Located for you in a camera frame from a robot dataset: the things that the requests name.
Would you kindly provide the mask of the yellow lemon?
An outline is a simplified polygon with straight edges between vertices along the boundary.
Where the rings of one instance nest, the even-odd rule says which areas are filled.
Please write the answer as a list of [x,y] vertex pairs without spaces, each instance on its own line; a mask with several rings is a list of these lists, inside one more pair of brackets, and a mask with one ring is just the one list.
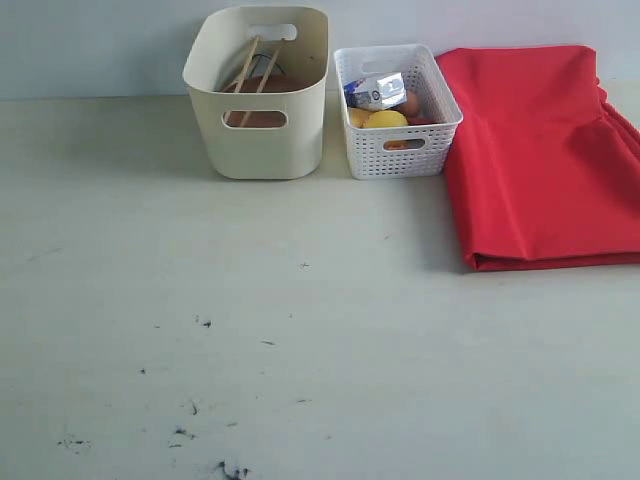
[[381,110],[369,115],[362,124],[363,129],[401,128],[408,126],[407,118],[395,110]]

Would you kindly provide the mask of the red tablecloth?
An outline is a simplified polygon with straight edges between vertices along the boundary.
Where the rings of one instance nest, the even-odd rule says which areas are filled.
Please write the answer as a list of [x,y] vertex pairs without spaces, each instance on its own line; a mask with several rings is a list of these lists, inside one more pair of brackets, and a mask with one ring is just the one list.
[[463,114],[445,176],[476,271],[635,264],[639,133],[580,45],[455,49],[438,65]]

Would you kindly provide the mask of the cream plastic bin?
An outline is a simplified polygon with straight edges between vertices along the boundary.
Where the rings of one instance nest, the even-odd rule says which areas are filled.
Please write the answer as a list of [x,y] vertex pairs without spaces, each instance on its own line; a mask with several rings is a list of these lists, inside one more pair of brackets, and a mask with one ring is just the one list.
[[[187,57],[183,80],[214,169],[231,179],[288,180],[315,170],[322,158],[325,84],[329,68],[327,16],[305,6],[236,6],[206,18]],[[272,57],[285,76],[304,82],[283,94],[224,93],[240,72],[253,37],[255,54]],[[282,110],[284,127],[230,128],[222,115],[233,109]]]

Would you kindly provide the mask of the red sausage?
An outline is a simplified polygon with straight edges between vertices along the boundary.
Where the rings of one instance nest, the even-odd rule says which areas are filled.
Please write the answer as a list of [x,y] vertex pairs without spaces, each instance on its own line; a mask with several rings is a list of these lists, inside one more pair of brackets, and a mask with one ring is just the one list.
[[407,121],[411,126],[432,125],[437,123],[436,120],[428,116],[408,117]]

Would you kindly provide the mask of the white perforated plastic basket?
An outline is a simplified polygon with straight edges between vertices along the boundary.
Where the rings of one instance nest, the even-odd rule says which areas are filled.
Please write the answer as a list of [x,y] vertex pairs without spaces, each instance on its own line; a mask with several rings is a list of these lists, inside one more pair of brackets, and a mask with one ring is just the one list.
[[[351,174],[359,180],[439,174],[445,164],[463,113],[432,54],[421,44],[352,47],[334,52],[341,86],[367,75],[400,72],[404,84],[415,92],[420,116],[432,125],[359,129],[350,125],[344,94],[339,95],[342,127]],[[385,150],[388,141],[404,141],[404,150]]]

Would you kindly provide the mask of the brown round plate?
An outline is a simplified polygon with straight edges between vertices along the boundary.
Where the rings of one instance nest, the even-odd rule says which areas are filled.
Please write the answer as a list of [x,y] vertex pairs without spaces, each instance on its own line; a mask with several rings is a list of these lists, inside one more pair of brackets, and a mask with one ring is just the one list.
[[[245,79],[239,93],[258,93],[263,76],[258,75]],[[260,94],[283,94],[302,90],[304,82],[290,78],[283,74],[270,75]],[[230,128],[273,129],[284,127],[287,122],[286,114],[282,110],[251,108],[233,109],[223,113],[224,124]]]

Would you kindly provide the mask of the fried chicken nugget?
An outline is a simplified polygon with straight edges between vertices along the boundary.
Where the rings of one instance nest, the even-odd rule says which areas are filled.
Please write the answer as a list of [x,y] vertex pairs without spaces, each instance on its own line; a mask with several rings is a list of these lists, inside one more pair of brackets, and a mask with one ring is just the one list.
[[407,148],[407,144],[404,141],[388,141],[383,145],[385,150],[404,150]]

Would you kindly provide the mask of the blue white milk carton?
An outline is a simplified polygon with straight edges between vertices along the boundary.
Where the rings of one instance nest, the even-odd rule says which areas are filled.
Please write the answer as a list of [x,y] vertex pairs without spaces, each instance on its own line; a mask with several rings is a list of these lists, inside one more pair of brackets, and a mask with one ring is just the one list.
[[345,84],[343,93],[348,107],[373,112],[392,109],[407,100],[400,72],[362,77]]

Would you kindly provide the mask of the wooden chopstick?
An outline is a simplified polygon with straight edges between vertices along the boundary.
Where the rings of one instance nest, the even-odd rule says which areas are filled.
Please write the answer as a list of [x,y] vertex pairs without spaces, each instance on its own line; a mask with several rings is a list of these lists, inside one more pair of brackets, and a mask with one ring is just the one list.
[[[252,63],[252,59],[256,53],[256,49],[259,43],[260,43],[260,36],[259,35],[254,36],[253,40],[251,41],[248,54],[240,69],[240,72],[236,75],[234,80],[227,87],[224,88],[223,90],[224,93],[240,93],[241,92],[244,82],[247,79],[249,66]],[[223,116],[225,124],[227,126],[243,128],[246,125],[247,121],[249,120],[251,112],[245,111],[242,114],[242,117],[238,119],[239,114],[240,112],[233,112],[233,111],[226,112]]]
[[[282,50],[282,47],[284,46],[284,44],[286,43],[286,39],[282,38],[280,40],[280,42],[278,43],[276,49],[274,50],[274,53],[269,61],[269,64],[267,65],[264,74],[262,75],[262,79],[260,80],[260,83],[258,84],[257,88],[256,88],[256,94],[262,93],[264,90],[264,87],[266,86],[268,79],[277,63],[278,57],[280,55],[280,52]],[[247,122],[249,121],[251,116],[251,111],[246,111],[244,116],[242,117],[240,123],[239,123],[239,128],[244,128],[245,125],[247,124]]]

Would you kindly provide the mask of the brown egg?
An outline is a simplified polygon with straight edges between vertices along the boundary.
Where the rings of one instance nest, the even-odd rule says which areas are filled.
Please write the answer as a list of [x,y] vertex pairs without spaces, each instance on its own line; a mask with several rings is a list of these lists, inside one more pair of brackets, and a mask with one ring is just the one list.
[[420,99],[418,95],[413,91],[407,90],[406,101],[399,104],[396,107],[396,110],[408,118],[418,117],[421,112]]

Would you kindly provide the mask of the yellow cheese wedge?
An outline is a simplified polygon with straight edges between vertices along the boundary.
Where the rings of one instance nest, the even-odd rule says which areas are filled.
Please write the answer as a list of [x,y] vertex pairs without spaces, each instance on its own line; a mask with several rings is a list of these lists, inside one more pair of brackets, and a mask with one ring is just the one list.
[[350,125],[354,128],[362,129],[372,112],[360,108],[349,107],[348,114]]

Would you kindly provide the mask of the stainless steel cup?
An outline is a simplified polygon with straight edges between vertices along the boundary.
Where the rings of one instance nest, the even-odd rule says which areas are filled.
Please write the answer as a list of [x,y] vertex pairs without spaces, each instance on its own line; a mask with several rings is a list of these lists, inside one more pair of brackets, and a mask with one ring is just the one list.
[[[252,60],[251,60],[251,62],[249,64],[247,77],[248,78],[253,78],[253,77],[263,76],[267,71],[267,67],[271,63],[271,60],[272,60],[272,57],[270,55],[255,54],[252,57]],[[272,67],[272,69],[271,69],[271,74],[285,75],[286,72],[281,67],[281,65],[278,62],[276,62],[274,64],[274,66]]]

